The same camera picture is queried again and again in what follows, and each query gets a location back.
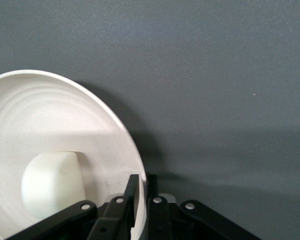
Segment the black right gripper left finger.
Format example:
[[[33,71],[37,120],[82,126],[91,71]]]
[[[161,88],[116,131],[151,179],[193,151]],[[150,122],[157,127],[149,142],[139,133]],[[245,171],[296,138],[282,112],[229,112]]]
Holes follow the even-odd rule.
[[[130,240],[131,228],[135,226],[137,191],[139,175],[131,174],[123,195],[114,197],[107,205],[102,216],[93,225],[90,240]]]

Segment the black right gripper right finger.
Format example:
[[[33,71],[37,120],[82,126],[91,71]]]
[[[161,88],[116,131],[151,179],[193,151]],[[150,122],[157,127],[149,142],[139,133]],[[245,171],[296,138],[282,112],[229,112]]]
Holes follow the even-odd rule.
[[[168,193],[160,193],[158,177],[147,175],[147,218],[145,225],[146,240],[174,240],[173,223],[170,215],[170,204],[176,198]]]

